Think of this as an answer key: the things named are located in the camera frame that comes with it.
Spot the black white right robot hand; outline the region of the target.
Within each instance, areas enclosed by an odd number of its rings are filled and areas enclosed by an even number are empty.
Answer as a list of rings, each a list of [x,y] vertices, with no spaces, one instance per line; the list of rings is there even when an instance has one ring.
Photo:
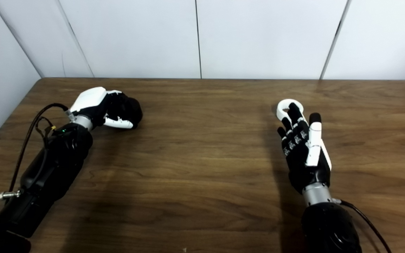
[[[277,129],[288,165],[291,186],[302,194],[313,183],[330,186],[332,163],[322,140],[322,120],[319,113],[310,114],[307,121],[303,108],[294,100],[278,106],[277,116],[283,126]]]

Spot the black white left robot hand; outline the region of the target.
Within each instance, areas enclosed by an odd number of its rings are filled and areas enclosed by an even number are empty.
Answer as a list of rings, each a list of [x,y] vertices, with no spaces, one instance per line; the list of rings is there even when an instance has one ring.
[[[122,91],[95,87],[79,94],[67,111],[71,123],[91,131],[106,125],[111,128],[135,129],[143,118],[140,103]]]

